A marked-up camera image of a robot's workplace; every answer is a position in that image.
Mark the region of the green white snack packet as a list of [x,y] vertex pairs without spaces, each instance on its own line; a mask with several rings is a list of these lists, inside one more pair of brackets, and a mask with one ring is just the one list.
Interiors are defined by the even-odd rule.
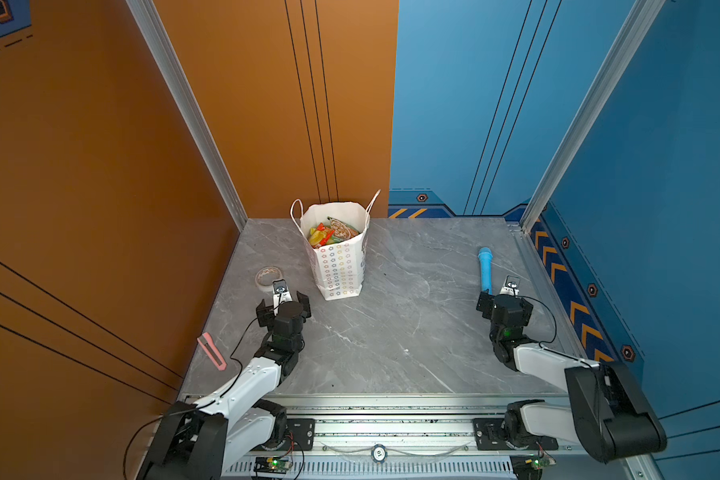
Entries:
[[351,225],[337,218],[329,217],[330,229],[333,231],[332,236],[337,242],[350,240],[360,234],[360,232]]

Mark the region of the red yellow snack packet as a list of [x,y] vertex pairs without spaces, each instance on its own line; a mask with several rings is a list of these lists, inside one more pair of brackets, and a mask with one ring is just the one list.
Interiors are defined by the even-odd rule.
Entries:
[[312,235],[310,237],[310,242],[314,248],[320,248],[325,245],[337,243],[338,239],[335,236],[334,229],[331,229],[323,223],[320,223],[317,227],[313,229]]

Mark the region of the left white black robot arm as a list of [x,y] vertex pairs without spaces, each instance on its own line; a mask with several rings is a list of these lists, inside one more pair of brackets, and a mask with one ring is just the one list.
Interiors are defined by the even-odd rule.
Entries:
[[284,406],[265,398],[291,374],[305,347],[303,328],[311,317],[301,292],[256,307],[267,334],[252,359],[214,392],[189,404],[175,402],[149,421],[157,430],[137,479],[219,479],[253,448],[275,448],[286,436]]

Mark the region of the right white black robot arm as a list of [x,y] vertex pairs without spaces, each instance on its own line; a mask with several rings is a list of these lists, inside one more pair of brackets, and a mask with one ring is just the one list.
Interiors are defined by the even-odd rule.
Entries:
[[524,297],[482,291],[477,310],[490,321],[500,363],[565,391],[569,399],[567,407],[540,399],[509,404],[498,434],[505,443],[522,449],[541,438],[564,440],[601,463],[667,448],[668,436],[627,366],[574,357],[528,337],[524,328],[533,305]]

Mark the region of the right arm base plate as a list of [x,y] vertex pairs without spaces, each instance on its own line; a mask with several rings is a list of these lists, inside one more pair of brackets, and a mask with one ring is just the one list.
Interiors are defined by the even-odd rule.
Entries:
[[474,440],[479,451],[555,451],[559,449],[556,439],[512,431],[506,421],[498,417],[474,418]]

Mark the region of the white printed paper bag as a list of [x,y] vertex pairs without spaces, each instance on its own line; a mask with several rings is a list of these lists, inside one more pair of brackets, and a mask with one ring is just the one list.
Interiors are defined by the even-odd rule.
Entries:
[[[362,291],[371,210],[378,196],[375,194],[366,206],[356,202],[331,202],[305,208],[299,199],[291,204],[291,220],[306,250],[315,284],[327,301],[355,297]],[[312,248],[308,242],[310,229],[320,223],[330,228],[329,217],[346,222],[360,234],[350,240]]]

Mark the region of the yellow snack bag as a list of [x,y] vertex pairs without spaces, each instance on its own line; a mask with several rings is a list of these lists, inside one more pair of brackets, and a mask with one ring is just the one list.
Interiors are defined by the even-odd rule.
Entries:
[[333,235],[333,231],[320,223],[317,227],[310,229],[308,242],[312,248],[325,246]]

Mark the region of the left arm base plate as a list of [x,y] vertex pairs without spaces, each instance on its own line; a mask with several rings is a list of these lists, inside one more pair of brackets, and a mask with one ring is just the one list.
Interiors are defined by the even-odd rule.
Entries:
[[316,420],[314,418],[288,419],[281,437],[257,445],[253,452],[285,451],[291,447],[292,442],[298,443],[300,449],[305,452],[311,451],[315,440],[315,427]]

